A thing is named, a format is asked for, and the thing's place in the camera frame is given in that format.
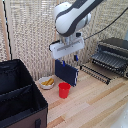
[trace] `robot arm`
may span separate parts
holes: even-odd
[[[71,5],[62,3],[54,9],[55,26],[58,33],[63,37],[72,35],[89,23],[89,14],[97,5],[104,0],[76,0]]]
[[[78,30],[91,20],[91,12],[104,0],[77,0],[73,5],[64,2],[54,8],[54,20],[60,40],[50,45],[54,59],[79,51],[85,47],[82,33]]]

